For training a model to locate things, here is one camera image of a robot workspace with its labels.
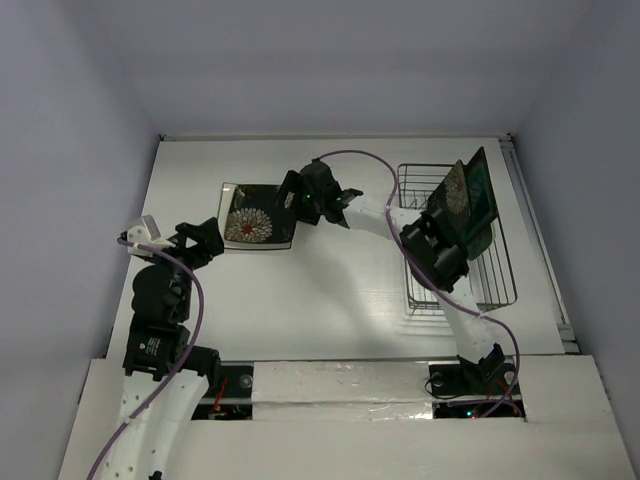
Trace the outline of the black wire dish rack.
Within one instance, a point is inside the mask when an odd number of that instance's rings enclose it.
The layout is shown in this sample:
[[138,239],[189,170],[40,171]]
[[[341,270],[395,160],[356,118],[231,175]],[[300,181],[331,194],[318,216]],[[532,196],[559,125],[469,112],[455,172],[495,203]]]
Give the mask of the black wire dish rack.
[[445,201],[445,178],[454,165],[403,163],[397,169],[398,202],[418,215],[401,228],[400,239],[412,259],[405,263],[408,313],[435,315],[451,299],[471,295],[470,309],[489,312],[517,301],[500,216],[492,223],[493,241],[469,260]]

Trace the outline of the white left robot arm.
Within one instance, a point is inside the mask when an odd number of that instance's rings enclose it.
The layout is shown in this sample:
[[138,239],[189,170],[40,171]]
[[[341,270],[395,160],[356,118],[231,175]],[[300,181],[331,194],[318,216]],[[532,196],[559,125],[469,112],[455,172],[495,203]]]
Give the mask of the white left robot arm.
[[117,242],[147,265],[132,284],[117,428],[87,476],[167,479],[198,402],[221,383],[218,351],[196,344],[205,295],[195,272],[223,253],[224,242],[214,217],[180,223],[165,238],[150,215]]

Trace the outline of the teal brown-rimmed square plate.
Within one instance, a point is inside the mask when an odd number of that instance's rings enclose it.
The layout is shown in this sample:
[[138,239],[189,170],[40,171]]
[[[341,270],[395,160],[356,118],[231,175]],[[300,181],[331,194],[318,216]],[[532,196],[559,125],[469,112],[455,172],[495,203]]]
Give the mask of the teal brown-rimmed square plate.
[[483,147],[467,163],[454,164],[445,178],[445,201],[468,259],[475,260],[491,245],[492,223],[499,216]]

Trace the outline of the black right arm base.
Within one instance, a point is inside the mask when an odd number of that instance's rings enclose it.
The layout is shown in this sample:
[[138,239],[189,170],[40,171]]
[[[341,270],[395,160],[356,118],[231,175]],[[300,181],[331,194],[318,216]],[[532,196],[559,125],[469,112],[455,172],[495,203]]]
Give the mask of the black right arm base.
[[429,366],[424,389],[435,401],[436,418],[525,418],[516,364],[495,344],[478,363],[457,357],[456,363]]

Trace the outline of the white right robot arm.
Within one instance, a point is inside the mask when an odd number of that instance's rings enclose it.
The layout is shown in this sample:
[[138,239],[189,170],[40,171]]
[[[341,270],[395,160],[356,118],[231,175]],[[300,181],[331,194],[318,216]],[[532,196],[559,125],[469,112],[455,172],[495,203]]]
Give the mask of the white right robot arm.
[[470,262],[493,241],[498,217],[484,150],[478,149],[468,163],[457,161],[423,210],[342,188],[321,158],[287,172],[278,203],[302,223],[325,219],[394,241],[413,277],[439,297],[454,334],[462,384],[482,392],[496,381],[504,353],[481,319],[468,278]]

